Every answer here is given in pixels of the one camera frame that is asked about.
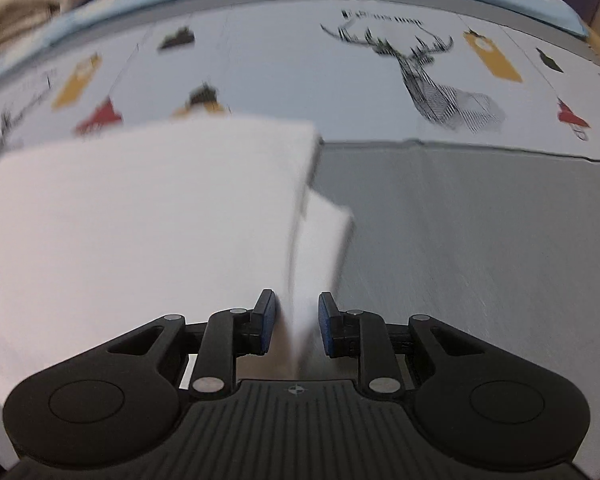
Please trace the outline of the white long-sleeve shirt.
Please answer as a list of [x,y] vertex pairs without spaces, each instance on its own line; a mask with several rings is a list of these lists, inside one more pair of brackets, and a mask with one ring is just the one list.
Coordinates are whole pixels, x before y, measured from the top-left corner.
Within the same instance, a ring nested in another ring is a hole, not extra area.
[[159,316],[202,322],[272,289],[271,350],[238,370],[298,377],[352,228],[311,186],[319,150],[308,122],[200,115],[2,157],[0,465],[18,382]]

